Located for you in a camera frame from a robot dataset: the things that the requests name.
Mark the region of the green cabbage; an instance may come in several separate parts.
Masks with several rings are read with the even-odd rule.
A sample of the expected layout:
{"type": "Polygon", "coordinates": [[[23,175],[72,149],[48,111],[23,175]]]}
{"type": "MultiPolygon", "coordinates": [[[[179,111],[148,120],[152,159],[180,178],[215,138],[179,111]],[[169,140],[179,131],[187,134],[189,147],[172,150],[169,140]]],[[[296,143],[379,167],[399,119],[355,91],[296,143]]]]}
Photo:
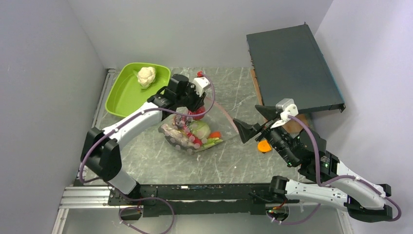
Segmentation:
{"type": "Polygon", "coordinates": [[[208,138],[211,133],[209,125],[202,120],[193,121],[190,124],[189,129],[190,132],[194,134],[198,139],[208,138]]]}

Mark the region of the clear zip top bag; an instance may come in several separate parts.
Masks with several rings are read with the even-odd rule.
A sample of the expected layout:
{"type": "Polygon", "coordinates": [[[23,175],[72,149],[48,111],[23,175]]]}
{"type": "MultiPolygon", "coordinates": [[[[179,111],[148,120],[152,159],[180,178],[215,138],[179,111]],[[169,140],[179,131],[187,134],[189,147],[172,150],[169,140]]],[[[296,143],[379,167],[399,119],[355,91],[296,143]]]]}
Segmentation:
{"type": "MultiPolygon", "coordinates": [[[[205,98],[204,106],[206,109],[210,108],[210,111],[201,120],[209,125],[211,132],[219,131],[223,142],[239,134],[232,118],[221,105],[212,102],[212,99],[207,97],[205,98]]],[[[158,132],[163,134],[166,141],[177,150],[188,154],[207,150],[201,149],[203,143],[206,143],[207,138],[198,139],[190,132],[189,126],[193,121],[195,120],[189,117],[173,115],[159,126],[158,132]]]]}

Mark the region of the orange carrot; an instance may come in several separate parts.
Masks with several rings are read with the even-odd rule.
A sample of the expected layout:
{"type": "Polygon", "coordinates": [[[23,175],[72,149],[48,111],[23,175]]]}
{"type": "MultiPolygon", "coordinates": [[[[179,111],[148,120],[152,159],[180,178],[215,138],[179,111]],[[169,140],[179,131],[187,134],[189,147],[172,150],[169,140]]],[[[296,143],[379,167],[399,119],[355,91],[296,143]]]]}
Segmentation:
{"type": "Polygon", "coordinates": [[[222,135],[219,131],[211,132],[208,138],[221,138],[222,135]]]}

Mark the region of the green celery stalk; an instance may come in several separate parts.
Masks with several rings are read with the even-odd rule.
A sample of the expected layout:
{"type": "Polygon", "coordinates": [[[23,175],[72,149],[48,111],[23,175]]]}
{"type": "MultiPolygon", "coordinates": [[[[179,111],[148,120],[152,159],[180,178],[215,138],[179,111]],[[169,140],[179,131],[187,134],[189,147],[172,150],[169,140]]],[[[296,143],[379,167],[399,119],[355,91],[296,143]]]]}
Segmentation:
{"type": "Polygon", "coordinates": [[[203,143],[201,149],[208,149],[208,148],[213,147],[214,145],[219,144],[221,142],[223,142],[223,140],[218,138],[218,137],[208,138],[206,143],[203,143]]]}

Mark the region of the red tomato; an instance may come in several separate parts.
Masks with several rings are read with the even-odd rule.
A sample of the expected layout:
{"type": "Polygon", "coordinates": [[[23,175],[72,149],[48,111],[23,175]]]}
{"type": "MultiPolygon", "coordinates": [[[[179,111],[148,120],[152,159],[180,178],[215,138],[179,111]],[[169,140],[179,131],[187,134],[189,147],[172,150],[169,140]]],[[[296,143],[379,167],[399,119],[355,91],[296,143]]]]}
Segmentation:
{"type": "Polygon", "coordinates": [[[188,111],[188,114],[191,115],[193,120],[201,120],[205,116],[206,108],[205,106],[200,107],[196,111],[188,111]]]}

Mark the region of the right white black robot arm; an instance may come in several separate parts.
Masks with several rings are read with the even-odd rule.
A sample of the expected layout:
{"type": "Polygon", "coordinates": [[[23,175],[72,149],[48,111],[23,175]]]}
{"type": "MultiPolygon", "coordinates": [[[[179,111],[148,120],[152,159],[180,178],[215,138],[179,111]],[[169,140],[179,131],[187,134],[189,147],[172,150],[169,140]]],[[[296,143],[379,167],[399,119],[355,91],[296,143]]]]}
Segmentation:
{"type": "Polygon", "coordinates": [[[256,109],[265,118],[264,124],[233,119],[241,141],[266,140],[288,167],[296,167],[309,180],[303,183],[279,175],[272,177],[266,202],[315,202],[345,211],[351,218],[367,223],[398,218],[393,213],[390,185],[371,183],[353,172],[326,150],[325,139],[307,125],[302,124],[300,133],[294,137],[284,129],[289,121],[298,121],[295,104],[256,105],[256,109]]]}

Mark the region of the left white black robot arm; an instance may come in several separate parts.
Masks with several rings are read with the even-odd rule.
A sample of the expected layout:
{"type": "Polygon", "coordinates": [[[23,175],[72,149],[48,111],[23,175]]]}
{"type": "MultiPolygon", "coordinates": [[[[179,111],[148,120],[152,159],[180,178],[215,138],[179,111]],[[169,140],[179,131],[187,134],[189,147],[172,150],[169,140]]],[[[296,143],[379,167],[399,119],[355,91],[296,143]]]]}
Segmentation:
{"type": "Polygon", "coordinates": [[[132,139],[152,127],[171,114],[176,115],[177,109],[185,107],[191,114],[184,117],[198,117],[196,111],[203,107],[206,90],[214,89],[212,81],[204,74],[189,80],[188,77],[174,74],[166,86],[150,96],[144,104],[121,121],[100,130],[91,128],[86,135],[81,153],[79,181],[83,178],[87,167],[109,186],[121,193],[125,203],[135,204],[141,197],[141,185],[122,168],[121,150],[132,139]]]}

